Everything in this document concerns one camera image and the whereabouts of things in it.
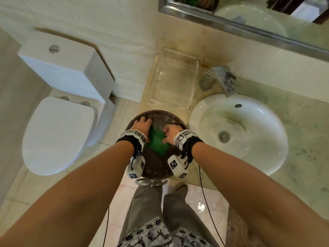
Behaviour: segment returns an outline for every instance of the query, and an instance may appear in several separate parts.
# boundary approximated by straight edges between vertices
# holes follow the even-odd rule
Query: dark round basin
[[[126,130],[133,126],[135,120],[140,120],[143,116],[146,120],[151,119],[152,126],[160,130],[163,130],[167,124],[176,124],[180,125],[183,129],[187,129],[183,121],[176,115],[163,110],[151,110],[136,116],[132,121],[130,121]],[[154,153],[147,145],[145,145],[141,154],[145,158],[145,167],[142,177],[149,179],[163,179],[173,176],[167,160],[174,154],[180,155],[181,151],[173,145],[169,146],[167,152],[162,157]]]

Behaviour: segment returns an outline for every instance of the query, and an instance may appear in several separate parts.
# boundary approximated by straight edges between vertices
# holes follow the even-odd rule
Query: mirror frame
[[[174,2],[173,0],[159,0],[158,10],[164,14],[329,62],[329,50],[289,39],[260,28],[213,16],[212,12],[200,8]]]

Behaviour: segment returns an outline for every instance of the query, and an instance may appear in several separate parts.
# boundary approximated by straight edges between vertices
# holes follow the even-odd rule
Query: pants
[[[179,194],[167,194],[163,199],[161,211],[162,186],[139,186],[130,203],[124,221],[119,241],[137,227],[160,217],[172,237],[180,227],[203,237],[214,247],[219,247],[207,227],[195,211],[185,202],[185,197]]]

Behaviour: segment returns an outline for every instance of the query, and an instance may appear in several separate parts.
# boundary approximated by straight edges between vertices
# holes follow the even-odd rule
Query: acrylic container
[[[170,49],[162,49],[147,99],[164,109],[190,109],[195,97],[202,59]]]

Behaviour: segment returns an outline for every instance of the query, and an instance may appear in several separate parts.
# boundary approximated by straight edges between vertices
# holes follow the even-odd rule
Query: toilet lid
[[[43,99],[23,137],[23,159],[31,172],[51,175],[81,154],[97,122],[97,111],[55,97]]]

